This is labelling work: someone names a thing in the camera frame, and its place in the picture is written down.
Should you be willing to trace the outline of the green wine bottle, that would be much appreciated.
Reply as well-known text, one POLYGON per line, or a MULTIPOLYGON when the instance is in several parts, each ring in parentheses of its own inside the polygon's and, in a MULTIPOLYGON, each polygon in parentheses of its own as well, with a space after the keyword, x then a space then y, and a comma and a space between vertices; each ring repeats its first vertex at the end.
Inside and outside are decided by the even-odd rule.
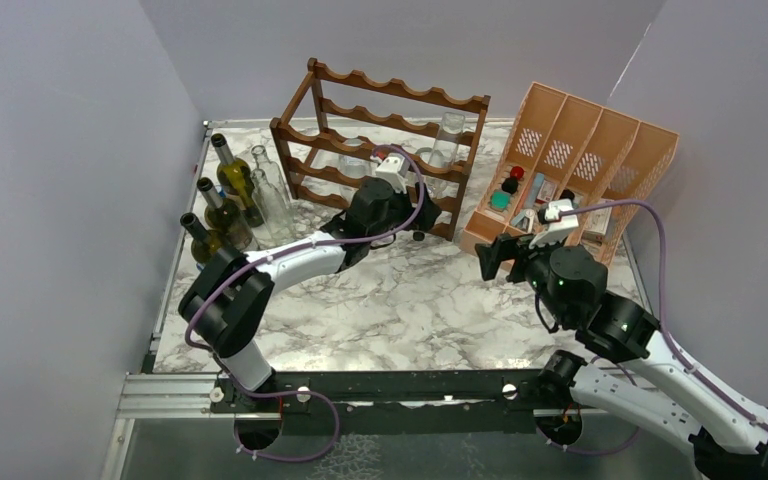
POLYGON ((197 264, 204 267, 215 257, 230 257, 224 236, 218 230, 206 228, 194 213, 182 214, 179 222, 192 238, 190 252, 197 264))
POLYGON ((234 201, 222 197, 210 178, 199 178, 196 188, 206 202, 204 217, 210 227, 218 230, 232 246, 240 251, 256 245, 242 210, 234 201))
POLYGON ((210 141, 219 159, 216 175, 226 194, 240 200, 244 217, 251 227, 262 226, 263 216, 252 198, 251 168, 233 154, 223 134, 212 134, 210 141))

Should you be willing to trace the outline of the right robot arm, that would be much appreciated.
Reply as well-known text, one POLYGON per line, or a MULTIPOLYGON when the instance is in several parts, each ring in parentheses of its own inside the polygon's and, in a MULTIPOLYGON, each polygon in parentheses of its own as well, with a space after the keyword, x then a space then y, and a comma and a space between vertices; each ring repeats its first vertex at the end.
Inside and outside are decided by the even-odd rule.
POLYGON ((709 479, 768 479, 768 407, 725 385, 666 335, 661 322, 607 288, 608 269, 582 246, 534 245, 534 236, 499 235, 475 247, 485 280, 513 263, 558 328, 588 351, 634 372, 655 392, 617 380, 565 350, 537 380, 539 398, 595 407, 640 427, 693 460, 709 479))

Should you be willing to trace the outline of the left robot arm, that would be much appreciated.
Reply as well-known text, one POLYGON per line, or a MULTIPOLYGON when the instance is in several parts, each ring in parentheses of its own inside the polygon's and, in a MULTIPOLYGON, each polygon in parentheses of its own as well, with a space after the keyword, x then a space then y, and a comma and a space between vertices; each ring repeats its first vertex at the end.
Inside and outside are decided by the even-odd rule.
POLYGON ((417 197, 380 178, 366 179, 349 206, 302 240, 253 252, 221 248, 178 304, 185 334, 236 380, 236 396, 258 411, 273 401, 275 371, 254 339, 271 298, 294 285, 345 271, 373 243, 400 231, 428 233, 442 209, 423 184, 417 197))

